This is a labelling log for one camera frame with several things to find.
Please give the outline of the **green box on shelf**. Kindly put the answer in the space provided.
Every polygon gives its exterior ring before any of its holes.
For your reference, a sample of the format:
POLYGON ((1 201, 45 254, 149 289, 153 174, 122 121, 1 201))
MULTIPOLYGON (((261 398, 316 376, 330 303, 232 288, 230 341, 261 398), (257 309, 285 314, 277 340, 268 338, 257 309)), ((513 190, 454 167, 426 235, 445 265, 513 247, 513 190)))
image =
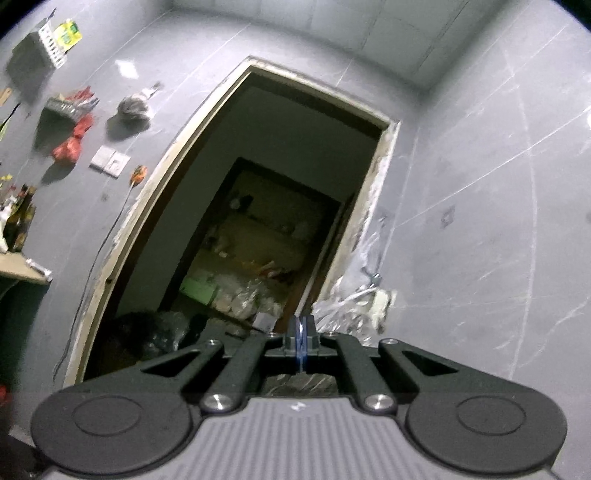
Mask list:
POLYGON ((214 282, 204 278, 185 278, 179 288, 181 294, 204 305, 211 305, 216 291, 217 286, 214 282))

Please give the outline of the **hanging plastic bag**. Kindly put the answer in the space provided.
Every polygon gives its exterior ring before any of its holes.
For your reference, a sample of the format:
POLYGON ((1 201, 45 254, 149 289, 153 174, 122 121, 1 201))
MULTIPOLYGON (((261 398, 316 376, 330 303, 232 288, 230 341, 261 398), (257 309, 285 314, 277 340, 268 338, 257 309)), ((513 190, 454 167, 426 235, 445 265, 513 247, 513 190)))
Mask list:
POLYGON ((328 298, 315 302, 312 316, 318 332, 349 334, 365 347, 380 342, 389 308, 396 299, 393 290, 383 287, 381 274, 391 224, 387 215, 378 218, 353 250, 328 298))

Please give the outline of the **dark wooden shelf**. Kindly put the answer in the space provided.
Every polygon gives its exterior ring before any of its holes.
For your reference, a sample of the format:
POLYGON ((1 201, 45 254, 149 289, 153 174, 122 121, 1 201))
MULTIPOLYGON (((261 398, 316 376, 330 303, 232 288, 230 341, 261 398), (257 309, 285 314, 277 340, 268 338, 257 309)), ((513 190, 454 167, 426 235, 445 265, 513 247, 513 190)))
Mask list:
POLYGON ((238 158, 198 222, 170 285, 185 299, 236 322, 294 312, 342 204, 304 183, 238 158), (217 286, 211 305, 179 292, 185 278, 217 286))

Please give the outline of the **orange wall hook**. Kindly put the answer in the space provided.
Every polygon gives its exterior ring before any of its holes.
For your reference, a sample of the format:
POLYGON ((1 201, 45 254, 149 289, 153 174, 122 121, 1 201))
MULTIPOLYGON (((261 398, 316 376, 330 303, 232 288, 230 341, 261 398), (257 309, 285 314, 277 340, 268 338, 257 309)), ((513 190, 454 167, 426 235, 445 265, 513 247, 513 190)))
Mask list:
POLYGON ((140 185, 147 176, 148 169, 144 165, 138 165, 131 173, 129 185, 134 188, 140 185))

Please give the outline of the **white wall switch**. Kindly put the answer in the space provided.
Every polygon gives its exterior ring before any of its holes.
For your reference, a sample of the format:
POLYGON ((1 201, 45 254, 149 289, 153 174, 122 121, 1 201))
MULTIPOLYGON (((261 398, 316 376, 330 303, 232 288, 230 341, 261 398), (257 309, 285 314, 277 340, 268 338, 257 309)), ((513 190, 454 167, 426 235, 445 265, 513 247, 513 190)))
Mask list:
POLYGON ((101 146, 93 155, 90 167, 112 178, 118 178, 128 164, 130 157, 110 147, 101 146))

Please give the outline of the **red bag on wall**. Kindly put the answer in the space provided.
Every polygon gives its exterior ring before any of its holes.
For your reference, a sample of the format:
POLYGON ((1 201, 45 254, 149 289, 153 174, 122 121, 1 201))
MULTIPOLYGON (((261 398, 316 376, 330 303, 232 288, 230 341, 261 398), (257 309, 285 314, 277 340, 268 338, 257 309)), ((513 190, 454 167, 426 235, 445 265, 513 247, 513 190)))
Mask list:
POLYGON ((93 110, 99 99, 89 86, 77 90, 68 96, 51 97, 46 106, 53 113, 69 120, 72 131, 66 140, 52 150, 55 163, 75 165, 80 157, 81 142, 94 125, 93 110))

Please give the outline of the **grey bag on wall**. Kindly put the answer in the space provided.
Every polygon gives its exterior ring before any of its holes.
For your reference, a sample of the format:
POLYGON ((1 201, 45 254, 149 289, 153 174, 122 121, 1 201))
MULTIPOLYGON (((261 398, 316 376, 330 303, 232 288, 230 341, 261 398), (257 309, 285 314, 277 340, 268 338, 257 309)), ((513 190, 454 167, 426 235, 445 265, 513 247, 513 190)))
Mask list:
POLYGON ((150 100, 162 87, 161 82, 156 82, 124 97, 117 105, 117 116, 127 122, 149 123, 153 117, 150 100))

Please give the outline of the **white wall rack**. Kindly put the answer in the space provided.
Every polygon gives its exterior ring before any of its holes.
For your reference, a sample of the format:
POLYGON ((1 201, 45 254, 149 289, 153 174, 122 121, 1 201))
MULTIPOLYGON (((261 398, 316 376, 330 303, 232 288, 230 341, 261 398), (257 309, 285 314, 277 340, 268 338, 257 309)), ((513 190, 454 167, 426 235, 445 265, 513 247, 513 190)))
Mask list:
POLYGON ((58 70, 67 62, 67 53, 83 38, 73 19, 66 19, 53 26, 46 17, 37 23, 19 44, 13 48, 16 60, 32 60, 46 68, 58 70))

